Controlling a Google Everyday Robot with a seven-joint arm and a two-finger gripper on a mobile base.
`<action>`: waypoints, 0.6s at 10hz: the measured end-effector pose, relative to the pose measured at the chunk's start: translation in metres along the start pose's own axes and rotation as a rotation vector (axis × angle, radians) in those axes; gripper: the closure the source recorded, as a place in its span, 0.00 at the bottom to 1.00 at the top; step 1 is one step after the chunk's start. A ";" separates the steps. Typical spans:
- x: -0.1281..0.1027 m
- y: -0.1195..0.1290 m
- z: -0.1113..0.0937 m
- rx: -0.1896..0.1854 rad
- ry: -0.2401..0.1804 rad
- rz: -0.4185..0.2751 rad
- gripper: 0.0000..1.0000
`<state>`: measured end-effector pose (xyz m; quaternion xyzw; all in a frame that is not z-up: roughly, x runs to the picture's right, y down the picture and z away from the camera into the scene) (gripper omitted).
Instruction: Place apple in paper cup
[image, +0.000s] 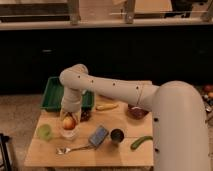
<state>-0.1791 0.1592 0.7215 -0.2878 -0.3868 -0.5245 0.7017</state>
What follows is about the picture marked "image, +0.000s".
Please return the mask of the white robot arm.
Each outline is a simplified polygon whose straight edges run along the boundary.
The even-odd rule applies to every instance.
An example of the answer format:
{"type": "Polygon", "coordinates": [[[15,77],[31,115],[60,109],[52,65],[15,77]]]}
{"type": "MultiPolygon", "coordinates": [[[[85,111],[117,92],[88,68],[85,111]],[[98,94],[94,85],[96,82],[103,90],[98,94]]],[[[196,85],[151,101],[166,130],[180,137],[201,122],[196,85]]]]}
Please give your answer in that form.
{"type": "Polygon", "coordinates": [[[211,171],[205,105],[192,85],[169,81],[156,86],[95,77],[83,64],[64,69],[59,79],[65,111],[77,112],[81,92],[89,90],[151,112],[154,171],[211,171]]]}

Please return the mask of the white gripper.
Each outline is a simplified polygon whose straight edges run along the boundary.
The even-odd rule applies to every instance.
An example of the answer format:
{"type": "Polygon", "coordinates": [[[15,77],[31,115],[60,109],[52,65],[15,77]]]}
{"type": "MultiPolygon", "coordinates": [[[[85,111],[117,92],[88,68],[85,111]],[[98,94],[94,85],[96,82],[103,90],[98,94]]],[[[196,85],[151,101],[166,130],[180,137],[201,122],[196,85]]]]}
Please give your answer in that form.
{"type": "Polygon", "coordinates": [[[81,122],[81,102],[82,102],[82,94],[79,90],[71,89],[71,88],[64,88],[64,94],[61,101],[61,109],[60,110],[60,121],[61,126],[64,129],[64,119],[67,116],[67,112],[74,113],[75,119],[75,129],[78,128],[81,122]]]}

